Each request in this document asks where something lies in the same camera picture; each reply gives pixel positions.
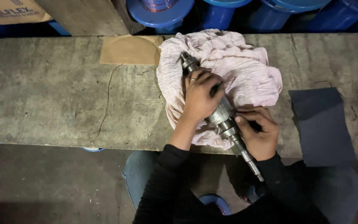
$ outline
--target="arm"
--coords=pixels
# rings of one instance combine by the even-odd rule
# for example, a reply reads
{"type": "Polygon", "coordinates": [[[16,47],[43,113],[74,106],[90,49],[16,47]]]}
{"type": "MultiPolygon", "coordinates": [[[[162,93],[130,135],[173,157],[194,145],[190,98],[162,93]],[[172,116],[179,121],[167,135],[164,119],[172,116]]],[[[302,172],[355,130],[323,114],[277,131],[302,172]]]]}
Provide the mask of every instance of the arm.
{"type": "Polygon", "coordinates": [[[258,161],[268,191],[303,223],[329,223],[327,218],[299,188],[276,153],[279,126],[262,106],[239,109],[236,122],[250,154],[258,161]],[[262,127],[255,132],[248,121],[262,127]]]}
{"type": "Polygon", "coordinates": [[[186,105],[168,145],[157,160],[139,202],[133,223],[171,223],[173,208],[181,187],[181,166],[189,155],[191,141],[200,121],[211,115],[222,96],[221,87],[211,97],[212,86],[221,79],[201,69],[186,78],[186,105]]]}

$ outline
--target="black sleeve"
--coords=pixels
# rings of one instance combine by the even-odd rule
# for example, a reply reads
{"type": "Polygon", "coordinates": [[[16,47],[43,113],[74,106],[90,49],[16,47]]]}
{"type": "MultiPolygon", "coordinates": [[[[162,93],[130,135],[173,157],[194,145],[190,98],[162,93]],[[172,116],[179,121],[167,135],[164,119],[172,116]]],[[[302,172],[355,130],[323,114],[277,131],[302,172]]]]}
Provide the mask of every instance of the black sleeve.
{"type": "Polygon", "coordinates": [[[189,151],[165,145],[147,181],[133,223],[171,223],[181,187],[181,166],[189,151]]]}
{"type": "Polygon", "coordinates": [[[268,191],[303,223],[329,223],[327,218],[313,204],[298,186],[292,174],[277,154],[268,160],[257,162],[268,191]]]}

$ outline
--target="tool in hand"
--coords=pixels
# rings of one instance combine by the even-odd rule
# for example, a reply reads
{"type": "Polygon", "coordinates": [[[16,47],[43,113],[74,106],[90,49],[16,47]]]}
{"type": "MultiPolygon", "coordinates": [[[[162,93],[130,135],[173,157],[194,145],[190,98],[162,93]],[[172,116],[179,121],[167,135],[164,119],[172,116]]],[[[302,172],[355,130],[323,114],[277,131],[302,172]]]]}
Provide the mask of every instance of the tool in hand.
{"type": "MultiPolygon", "coordinates": [[[[182,60],[182,68],[189,73],[199,69],[200,62],[195,58],[191,57],[187,52],[182,52],[180,54],[180,58],[182,60]]],[[[214,86],[210,94],[213,96],[219,85],[214,86]]],[[[214,111],[212,115],[206,118],[206,120],[214,127],[218,127],[221,131],[219,136],[222,139],[231,140],[236,148],[240,150],[241,156],[244,158],[246,163],[251,168],[252,172],[258,177],[259,181],[264,181],[261,172],[259,171],[256,164],[252,161],[246,144],[241,139],[241,135],[239,133],[239,128],[234,121],[233,107],[231,107],[229,100],[227,100],[226,96],[223,96],[221,101],[218,104],[218,108],[214,111]]]]}

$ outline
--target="rag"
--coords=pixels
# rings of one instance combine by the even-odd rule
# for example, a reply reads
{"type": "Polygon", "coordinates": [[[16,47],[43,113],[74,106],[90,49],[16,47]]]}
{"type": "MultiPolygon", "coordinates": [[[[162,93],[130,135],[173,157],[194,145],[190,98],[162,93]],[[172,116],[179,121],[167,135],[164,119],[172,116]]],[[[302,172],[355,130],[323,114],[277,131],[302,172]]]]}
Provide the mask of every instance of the rag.
{"type": "MultiPolygon", "coordinates": [[[[161,57],[157,68],[157,80],[166,104],[171,126],[183,113],[185,99],[182,91],[182,64],[179,58],[186,51],[196,57],[201,67],[211,68],[212,73],[226,82],[226,97],[233,108],[246,104],[273,106],[282,89],[280,71],[269,66],[266,49],[246,44],[242,34],[218,29],[183,35],[160,45],[161,57]]],[[[202,120],[192,140],[195,145],[211,145],[227,150],[233,146],[220,138],[219,130],[202,120]]]]}

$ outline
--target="black sandpaper sheet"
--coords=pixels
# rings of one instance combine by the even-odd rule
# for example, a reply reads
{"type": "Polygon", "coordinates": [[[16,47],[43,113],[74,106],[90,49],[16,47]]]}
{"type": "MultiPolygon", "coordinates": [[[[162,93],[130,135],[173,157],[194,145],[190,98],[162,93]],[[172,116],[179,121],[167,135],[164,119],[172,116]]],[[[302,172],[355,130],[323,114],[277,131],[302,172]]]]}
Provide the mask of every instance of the black sandpaper sheet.
{"type": "Polygon", "coordinates": [[[343,101],[336,88],[290,90],[306,166],[351,166],[356,161],[343,101]]]}

